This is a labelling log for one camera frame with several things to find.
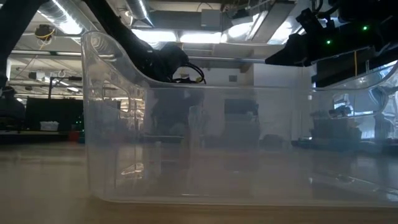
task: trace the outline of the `wall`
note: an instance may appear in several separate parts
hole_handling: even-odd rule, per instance
[[[277,134],[285,140],[310,136],[311,102],[308,99],[311,76],[315,67],[286,67],[277,65],[254,65],[254,85],[284,87],[283,90],[257,93],[261,136]]]
[[[241,73],[238,68],[203,68],[203,73],[207,81],[207,85],[222,85],[222,86],[238,86],[245,83],[245,73]],[[179,68],[174,73],[174,78],[179,78],[180,74],[189,74],[191,80],[199,77],[199,74],[191,68]],[[229,76],[236,75],[237,82],[229,82]]]

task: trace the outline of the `table surface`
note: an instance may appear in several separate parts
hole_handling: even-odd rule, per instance
[[[398,209],[161,205],[90,196],[84,146],[2,146],[0,223],[395,223]]]

